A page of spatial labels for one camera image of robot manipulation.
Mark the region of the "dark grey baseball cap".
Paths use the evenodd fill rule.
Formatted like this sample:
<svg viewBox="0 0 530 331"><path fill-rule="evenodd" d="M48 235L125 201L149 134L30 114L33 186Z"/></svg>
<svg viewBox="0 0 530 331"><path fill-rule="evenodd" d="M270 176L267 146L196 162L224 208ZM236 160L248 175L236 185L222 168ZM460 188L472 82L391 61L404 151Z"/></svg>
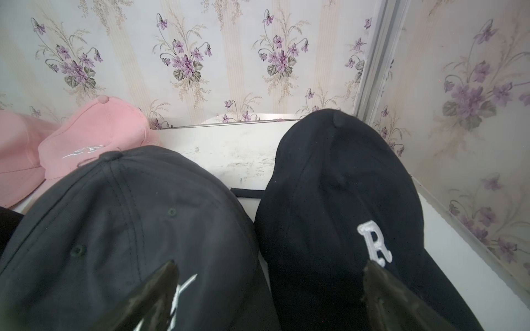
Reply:
<svg viewBox="0 0 530 331"><path fill-rule="evenodd" d="M279 330L235 195L157 146L103 153L27 212L1 255L2 330L89 330L167 261L168 330Z"/></svg>

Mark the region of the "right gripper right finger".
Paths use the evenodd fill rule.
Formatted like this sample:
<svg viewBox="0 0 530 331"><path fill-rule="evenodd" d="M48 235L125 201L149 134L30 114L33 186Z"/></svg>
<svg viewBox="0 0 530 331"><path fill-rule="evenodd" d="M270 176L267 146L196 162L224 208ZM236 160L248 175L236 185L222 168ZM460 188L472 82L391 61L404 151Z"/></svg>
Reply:
<svg viewBox="0 0 530 331"><path fill-rule="evenodd" d="M379 263L368 261L364 303L372 330L455 330L423 299Z"/></svg>

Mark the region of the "pink cap back wall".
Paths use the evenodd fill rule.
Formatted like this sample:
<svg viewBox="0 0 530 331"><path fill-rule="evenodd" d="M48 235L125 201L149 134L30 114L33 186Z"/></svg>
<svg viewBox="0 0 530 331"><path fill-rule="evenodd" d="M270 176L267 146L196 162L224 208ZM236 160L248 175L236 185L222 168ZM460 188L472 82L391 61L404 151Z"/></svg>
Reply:
<svg viewBox="0 0 530 331"><path fill-rule="evenodd" d="M25 200L44 181L38 147L59 124L1 111L1 207Z"/></svg>

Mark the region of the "pink cap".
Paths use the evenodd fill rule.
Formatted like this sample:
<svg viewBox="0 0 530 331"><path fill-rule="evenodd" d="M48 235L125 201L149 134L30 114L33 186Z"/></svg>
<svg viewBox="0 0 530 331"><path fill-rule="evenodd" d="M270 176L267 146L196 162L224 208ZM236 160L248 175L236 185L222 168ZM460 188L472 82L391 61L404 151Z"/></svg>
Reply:
<svg viewBox="0 0 530 331"><path fill-rule="evenodd" d="M40 143L45 180L28 198L23 214L50 187L100 154L142 146L161 146L160 136L143 112L119 98L99 96Z"/></svg>

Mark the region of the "black cap white letter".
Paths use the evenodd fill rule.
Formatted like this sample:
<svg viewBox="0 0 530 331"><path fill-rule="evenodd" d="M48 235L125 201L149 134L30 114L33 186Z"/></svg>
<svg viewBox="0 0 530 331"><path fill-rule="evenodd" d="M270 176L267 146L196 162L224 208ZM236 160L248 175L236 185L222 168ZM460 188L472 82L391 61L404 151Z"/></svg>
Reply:
<svg viewBox="0 0 530 331"><path fill-rule="evenodd" d="M379 263L456 327L481 325L425 248L411 176L370 126L333 109L293 125L257 199L259 249L283 330L372 330L364 303L368 261Z"/></svg>

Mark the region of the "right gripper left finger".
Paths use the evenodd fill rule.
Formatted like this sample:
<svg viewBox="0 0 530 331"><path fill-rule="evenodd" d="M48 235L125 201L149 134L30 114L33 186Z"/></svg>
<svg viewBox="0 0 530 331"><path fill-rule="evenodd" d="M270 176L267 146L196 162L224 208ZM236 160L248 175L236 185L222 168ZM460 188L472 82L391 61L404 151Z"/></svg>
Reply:
<svg viewBox="0 0 530 331"><path fill-rule="evenodd" d="M178 281L177 264L167 261L88 329L168 330Z"/></svg>

